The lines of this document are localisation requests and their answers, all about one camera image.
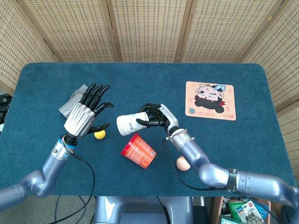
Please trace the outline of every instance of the cartoon mouse pad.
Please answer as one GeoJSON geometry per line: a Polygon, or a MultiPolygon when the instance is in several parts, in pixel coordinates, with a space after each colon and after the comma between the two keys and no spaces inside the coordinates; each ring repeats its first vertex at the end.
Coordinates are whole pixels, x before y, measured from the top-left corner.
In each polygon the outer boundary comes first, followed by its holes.
{"type": "Polygon", "coordinates": [[[186,82],[185,114],[191,117],[235,120],[234,87],[186,82]]]}

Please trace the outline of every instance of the green box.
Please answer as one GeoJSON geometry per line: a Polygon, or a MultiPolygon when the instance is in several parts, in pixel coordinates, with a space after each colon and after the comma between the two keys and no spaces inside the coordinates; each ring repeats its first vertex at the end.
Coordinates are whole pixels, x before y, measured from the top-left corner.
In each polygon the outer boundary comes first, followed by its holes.
{"type": "Polygon", "coordinates": [[[246,224],[244,222],[237,221],[237,220],[232,219],[232,218],[227,217],[227,216],[220,215],[220,217],[221,217],[221,219],[220,219],[219,224],[246,224]]]}

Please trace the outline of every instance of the cartoon character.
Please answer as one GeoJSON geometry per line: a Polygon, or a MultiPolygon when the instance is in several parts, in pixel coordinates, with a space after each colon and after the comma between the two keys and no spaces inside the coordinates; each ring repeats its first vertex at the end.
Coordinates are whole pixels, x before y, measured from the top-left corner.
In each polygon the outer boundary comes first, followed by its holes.
{"type": "Polygon", "coordinates": [[[200,84],[199,88],[195,91],[195,105],[207,109],[214,109],[217,113],[223,113],[225,102],[222,101],[225,91],[225,85],[203,85],[200,84]]]}

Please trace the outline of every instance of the white cup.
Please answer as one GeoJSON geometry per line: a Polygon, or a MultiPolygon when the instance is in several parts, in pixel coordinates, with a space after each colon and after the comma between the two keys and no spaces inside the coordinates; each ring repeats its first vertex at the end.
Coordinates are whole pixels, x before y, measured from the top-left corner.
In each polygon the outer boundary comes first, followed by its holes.
{"type": "Polygon", "coordinates": [[[117,117],[117,119],[116,119],[117,128],[122,136],[131,134],[135,131],[138,131],[138,130],[146,127],[146,126],[139,124],[136,121],[137,118],[139,118],[141,120],[149,121],[149,117],[146,114],[146,112],[133,113],[133,114],[122,115],[122,116],[117,117]]]}

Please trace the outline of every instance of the blue table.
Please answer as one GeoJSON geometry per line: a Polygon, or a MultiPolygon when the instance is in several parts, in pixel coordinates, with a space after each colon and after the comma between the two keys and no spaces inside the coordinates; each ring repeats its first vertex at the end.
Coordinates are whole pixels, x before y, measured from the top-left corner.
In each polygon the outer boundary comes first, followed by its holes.
{"type": "MultiPolygon", "coordinates": [[[[65,133],[65,117],[58,108],[82,84],[109,84],[102,102],[112,102],[95,125],[110,123],[107,136],[92,135],[78,141],[76,153],[94,167],[95,195],[102,196],[216,196],[197,192],[175,176],[161,139],[162,128],[143,129],[140,136],[157,151],[147,169],[120,152],[132,137],[121,136],[116,117],[131,114],[145,103],[163,103],[180,126],[209,156],[211,162],[277,175],[288,184],[294,178],[272,104],[264,70],[257,64],[201,63],[32,63],[26,65],[15,91],[0,137],[0,188],[17,183],[27,173],[41,169],[58,137],[65,133]],[[236,121],[193,118],[185,115],[185,83],[197,81],[231,84],[235,88],[236,121]]],[[[169,144],[173,160],[180,155],[169,144]]],[[[195,170],[180,172],[192,186],[205,187],[195,170]]],[[[88,195],[89,168],[68,160],[54,194],[88,195]]]]}

